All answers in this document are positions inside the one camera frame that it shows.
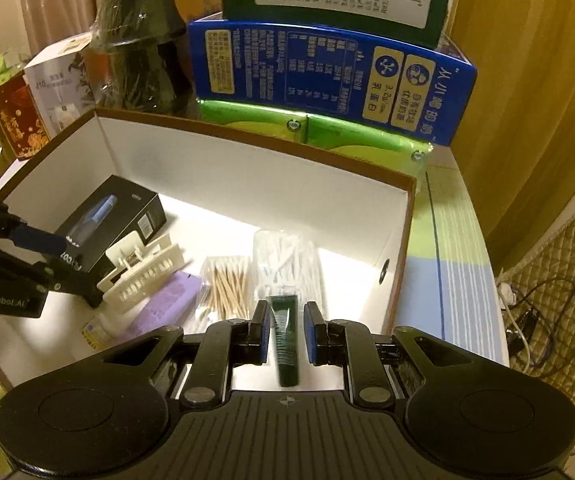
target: blue stripe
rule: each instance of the blue stripe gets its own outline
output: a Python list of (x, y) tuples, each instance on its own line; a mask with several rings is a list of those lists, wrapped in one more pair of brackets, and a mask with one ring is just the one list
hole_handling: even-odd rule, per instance
[[(447, 273), (448, 265), (452, 266), (456, 276), (460, 274), (464, 277), (465, 286), (457, 285), (450, 291), (449, 284), (446, 284), (443, 291), (447, 313), (458, 313), (455, 326), (453, 326), (451, 316), (447, 316), (445, 327), (447, 340), (475, 354), (496, 362), (503, 362), (503, 340), (494, 301), (494, 280), (490, 267), (443, 261), (444, 274)], [(470, 273), (474, 274), (473, 280), (469, 278)], [(457, 332), (459, 341), (455, 340)]]
[(437, 272), (439, 275), (439, 304), (441, 309), (441, 338), (445, 340), (445, 311), (443, 309), (443, 284), (441, 280), (441, 257), (439, 253), (439, 233), (437, 232), (437, 217), (434, 215), (434, 202), (432, 202), (432, 190), (429, 186), (429, 175), (425, 173), (427, 181), (427, 195), (429, 197), (429, 208), (432, 211), (432, 225), (434, 227), (434, 245), (437, 248)]

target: white box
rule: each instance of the white box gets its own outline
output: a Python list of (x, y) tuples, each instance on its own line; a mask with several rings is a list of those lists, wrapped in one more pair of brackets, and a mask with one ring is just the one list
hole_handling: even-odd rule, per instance
[(87, 110), (94, 94), (85, 68), (90, 32), (51, 44), (25, 67), (25, 78), (51, 138)]
[[(389, 334), (405, 267), (415, 181), (337, 153), (215, 124), (97, 108), (0, 187), (10, 213), (49, 232), (111, 174), (159, 194), (161, 234), (183, 248), (186, 272), (208, 256), (251, 256), (258, 229), (319, 248), (329, 319)], [(0, 240), (28, 262), (39, 255)], [(39, 319), (0, 316), (0, 382), (10, 389), (93, 351), (81, 328), (95, 311), (50, 292)], [(272, 347), (263, 367), (238, 367), (238, 389), (277, 389)], [(305, 353), (300, 358), (306, 359)], [(298, 389), (343, 387), (335, 367), (308, 368)]]

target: open box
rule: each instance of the open box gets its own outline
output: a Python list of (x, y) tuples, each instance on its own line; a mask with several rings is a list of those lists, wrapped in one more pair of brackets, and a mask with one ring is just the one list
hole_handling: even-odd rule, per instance
[[(206, 256), (251, 255), (259, 228), (295, 232), (320, 248), (329, 319), (358, 320), (373, 333), (393, 329), (413, 178), (287, 140), (98, 109), (26, 163), (0, 199), (28, 224), (54, 232), (111, 174), (160, 194), (168, 218), (160, 233), (170, 232), (183, 248), (187, 272), (198, 274)], [(37, 259), (11, 244), (0, 246)], [(80, 330), (93, 315), (81, 298), (50, 292), (40, 319), (0, 316), (2, 385), (10, 388), (91, 353)], [(236, 369), (236, 387), (273, 389), (272, 370), (250, 368)], [(336, 368), (315, 370), (301, 388), (342, 384)]]

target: quilted fabric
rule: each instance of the quilted fabric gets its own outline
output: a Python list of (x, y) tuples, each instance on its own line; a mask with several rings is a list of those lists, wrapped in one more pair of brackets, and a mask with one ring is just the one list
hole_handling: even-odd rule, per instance
[[(538, 283), (552, 278), (568, 278), (575, 281), (575, 216), (570, 219), (554, 236), (529, 255), (519, 266), (503, 276), (503, 280), (520, 291), (528, 293)], [(532, 304), (541, 312), (545, 322), (537, 324), (531, 341), (533, 360), (539, 360), (547, 350), (548, 324), (551, 327), (564, 309), (570, 291), (570, 283), (553, 281), (537, 288), (529, 298)], [(526, 305), (513, 309), (516, 316), (525, 312)], [(575, 353), (575, 299), (561, 316), (561, 321), (555, 332), (555, 347), (552, 355), (542, 367), (532, 366), (528, 374), (538, 377), (567, 394), (575, 402), (575, 357), (560, 371), (557, 368), (565, 364), (569, 356)], [(518, 358), (511, 359), (511, 366), (522, 370), (525, 363), (525, 352)]]

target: plastic wrap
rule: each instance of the plastic wrap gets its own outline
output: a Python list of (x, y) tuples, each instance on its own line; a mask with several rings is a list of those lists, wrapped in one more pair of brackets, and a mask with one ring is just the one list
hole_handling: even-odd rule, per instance
[(248, 287), (250, 258), (210, 256), (201, 267), (201, 290), (194, 317), (184, 329), (201, 333), (216, 321), (248, 319), (251, 314)]
[(174, 0), (101, 0), (91, 48), (107, 55), (97, 104), (182, 114), (192, 94), (187, 30)]
[(298, 235), (258, 231), (254, 235), (252, 304), (267, 300), (272, 309), (276, 362), (282, 387), (299, 383), (303, 307), (315, 301), (325, 316), (321, 262), (315, 245)]

